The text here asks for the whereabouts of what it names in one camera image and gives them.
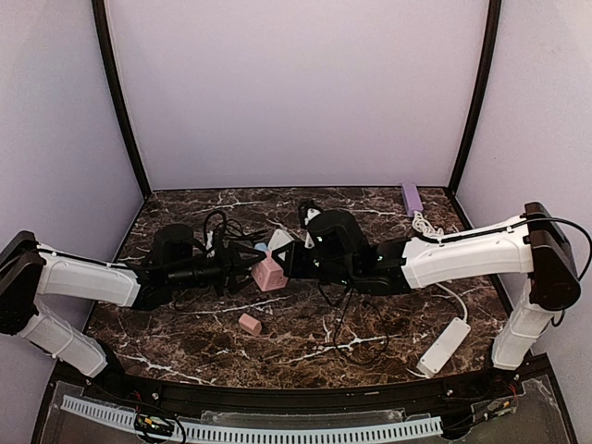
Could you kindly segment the white plug adapter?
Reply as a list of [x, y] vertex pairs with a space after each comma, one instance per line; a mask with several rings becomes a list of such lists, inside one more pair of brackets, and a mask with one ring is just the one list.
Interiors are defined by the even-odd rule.
[[267, 244], [267, 249], [268, 251], [273, 252], [274, 250], [288, 245], [293, 241], [295, 241], [295, 239], [288, 233], [287, 230], [278, 228], [274, 231], [269, 243]]

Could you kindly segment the teal plug with black cable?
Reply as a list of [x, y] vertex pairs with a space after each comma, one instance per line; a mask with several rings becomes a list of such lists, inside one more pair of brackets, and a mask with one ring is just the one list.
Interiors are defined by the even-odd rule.
[[381, 310], [360, 292], [350, 288], [331, 298], [326, 291], [328, 287], [328, 284], [317, 285], [323, 300], [337, 312], [328, 344], [347, 364], [360, 367], [376, 365], [390, 343]]

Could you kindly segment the pink plug adapter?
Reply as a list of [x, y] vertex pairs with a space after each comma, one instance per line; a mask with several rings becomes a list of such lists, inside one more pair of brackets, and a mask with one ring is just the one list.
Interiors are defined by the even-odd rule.
[[259, 336], [262, 331], [262, 323], [260, 320], [250, 316], [249, 314], [242, 314], [239, 319], [240, 328], [252, 336]]

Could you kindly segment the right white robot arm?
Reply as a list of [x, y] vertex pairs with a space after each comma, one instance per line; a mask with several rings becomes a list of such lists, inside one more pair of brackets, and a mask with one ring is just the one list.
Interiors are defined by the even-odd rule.
[[494, 339], [491, 362], [517, 369], [555, 315], [581, 295], [584, 273], [576, 269], [563, 220], [541, 203], [501, 223], [446, 235], [418, 230], [412, 238], [370, 243], [345, 210], [299, 207], [304, 240], [278, 229], [268, 243], [285, 277], [340, 284], [363, 295], [408, 294], [444, 281], [495, 274], [524, 274], [527, 280], [509, 321]]

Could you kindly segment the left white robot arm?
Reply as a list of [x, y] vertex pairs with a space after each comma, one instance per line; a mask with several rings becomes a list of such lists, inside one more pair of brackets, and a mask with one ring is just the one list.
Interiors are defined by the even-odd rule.
[[265, 258], [263, 251], [219, 236], [204, 245], [182, 224], [158, 230], [152, 249], [138, 265], [60, 252], [22, 230], [1, 252], [1, 332], [19, 336], [96, 378], [116, 369], [117, 360], [106, 346], [47, 307], [44, 295], [152, 311], [170, 303], [176, 290], [234, 294], [252, 282], [252, 268]]

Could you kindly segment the pink cube socket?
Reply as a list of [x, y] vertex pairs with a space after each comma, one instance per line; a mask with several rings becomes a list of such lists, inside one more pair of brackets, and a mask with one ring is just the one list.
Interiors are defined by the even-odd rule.
[[258, 288], [263, 292], [280, 290], [288, 284], [288, 279], [284, 276], [282, 267], [270, 254], [253, 267], [252, 277]]

